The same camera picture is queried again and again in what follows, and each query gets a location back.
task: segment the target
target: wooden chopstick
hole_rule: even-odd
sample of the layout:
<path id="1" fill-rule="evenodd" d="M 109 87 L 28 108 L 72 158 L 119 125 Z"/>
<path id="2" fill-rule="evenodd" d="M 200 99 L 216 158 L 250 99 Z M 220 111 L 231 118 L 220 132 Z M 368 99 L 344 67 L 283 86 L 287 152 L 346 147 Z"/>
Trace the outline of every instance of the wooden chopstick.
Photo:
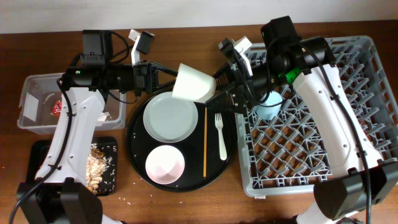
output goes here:
<path id="1" fill-rule="evenodd" d="M 205 147 L 203 152 L 203 177 L 206 177 L 206 162 L 207 162 L 207 108 L 205 108 Z"/>

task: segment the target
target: table surface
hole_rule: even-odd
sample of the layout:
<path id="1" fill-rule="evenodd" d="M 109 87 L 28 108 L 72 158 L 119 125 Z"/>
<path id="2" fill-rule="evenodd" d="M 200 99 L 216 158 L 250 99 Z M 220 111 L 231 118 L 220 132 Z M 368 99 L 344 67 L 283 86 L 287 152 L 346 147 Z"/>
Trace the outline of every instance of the table surface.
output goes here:
<path id="1" fill-rule="evenodd" d="M 155 42 L 151 53 L 141 59 L 153 60 L 173 69 L 184 63 L 212 74 L 226 61 L 218 50 L 221 40 L 225 37 L 237 40 L 245 35 L 252 43 L 262 42 L 260 27 L 149 29 L 156 35 Z M 295 27 L 303 38 L 318 35 L 368 35 L 373 38 L 397 97 L 398 78 L 394 69 L 398 68 L 398 21 L 311 23 L 295 24 Z M 125 37 L 129 33 L 128 30 L 118 32 Z M 116 42 L 116 50 L 122 49 L 122 42 Z M 0 35 L 0 223 L 8 220 L 16 202 L 16 189 L 25 179 L 32 144 L 52 137 L 17 127 L 23 82 L 29 75 L 65 71 L 81 50 L 81 32 Z M 128 94 L 128 100 L 133 99 L 134 94 Z M 138 104 L 127 106 L 127 122 L 137 107 Z M 203 189 L 182 194 L 159 190 L 141 180 L 130 165 L 125 150 L 125 133 L 125 129 L 95 133 L 95 136 L 115 137 L 121 149 L 116 192 L 101 197 L 105 214 L 111 218 L 128 223 L 252 223 L 290 218 L 304 211 L 314 200 L 312 194 L 274 196 L 265 200 L 249 198 L 242 189 L 237 156 L 219 179 Z M 373 223 L 398 223 L 397 202 L 396 187 L 383 203 L 373 207 Z M 355 217 L 364 220 L 364 212 Z M 25 222 L 19 210 L 16 223 Z"/>

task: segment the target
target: black tray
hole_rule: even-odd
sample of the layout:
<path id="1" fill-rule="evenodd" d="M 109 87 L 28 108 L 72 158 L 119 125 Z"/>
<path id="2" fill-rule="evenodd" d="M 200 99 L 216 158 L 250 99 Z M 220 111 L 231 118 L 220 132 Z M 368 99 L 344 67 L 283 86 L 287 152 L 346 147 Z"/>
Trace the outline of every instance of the black tray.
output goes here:
<path id="1" fill-rule="evenodd" d="M 223 114 L 223 135 L 227 150 L 227 159 L 220 159 L 218 145 L 218 131 L 215 127 L 215 113 L 208 110 L 208 139 L 207 139 L 207 172 L 203 177 L 203 148 L 205 133 L 205 107 L 195 103 L 198 108 L 198 123 L 192 134 L 180 142 L 164 143 L 152 138 L 144 127 L 142 115 L 148 102 L 140 105 L 134 112 L 127 128 L 127 151 L 132 166 L 148 183 L 158 189 L 171 192 L 187 192 L 200 189 L 212 183 L 225 170 L 236 149 L 236 125 L 234 114 Z M 181 151 L 185 159 L 185 168 L 181 177 L 171 184 L 157 184 L 152 181 L 145 170 L 145 163 L 149 153 L 158 146 L 170 145 Z"/>
<path id="2" fill-rule="evenodd" d="M 107 196 L 116 190 L 116 168 L 118 166 L 118 142 L 113 137 L 93 138 L 91 143 L 97 143 L 98 149 L 104 148 L 105 157 L 112 157 L 108 169 L 102 174 L 102 182 L 98 184 L 97 196 Z M 40 140 L 33 143 L 27 168 L 26 183 L 33 183 L 36 172 L 43 164 L 50 149 L 51 140 Z"/>

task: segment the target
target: wall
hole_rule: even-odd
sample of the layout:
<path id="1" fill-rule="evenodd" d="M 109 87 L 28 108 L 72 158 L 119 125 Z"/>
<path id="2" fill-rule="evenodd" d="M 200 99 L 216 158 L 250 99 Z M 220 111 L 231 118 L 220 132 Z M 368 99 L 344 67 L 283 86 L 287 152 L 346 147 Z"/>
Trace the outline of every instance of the wall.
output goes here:
<path id="1" fill-rule="evenodd" d="M 0 33 L 398 19 L 396 0 L 0 0 Z"/>

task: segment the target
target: gray dish rack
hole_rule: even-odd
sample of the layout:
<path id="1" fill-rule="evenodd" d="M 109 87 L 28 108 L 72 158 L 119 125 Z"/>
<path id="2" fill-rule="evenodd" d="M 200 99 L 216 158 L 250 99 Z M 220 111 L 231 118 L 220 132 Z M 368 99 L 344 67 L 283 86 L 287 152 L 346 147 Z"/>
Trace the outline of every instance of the gray dish rack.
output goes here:
<path id="1" fill-rule="evenodd" d="M 373 40 L 367 36 L 327 38 L 340 78 L 359 122 L 386 160 L 398 157 L 398 107 Z M 246 52 L 252 67 L 265 62 L 264 44 Z M 282 96 L 292 92 L 282 86 Z M 236 114 L 243 190 L 249 197 L 301 194 L 331 175 L 328 155 L 312 116 L 295 94 L 278 116 L 264 121 L 248 108 Z"/>

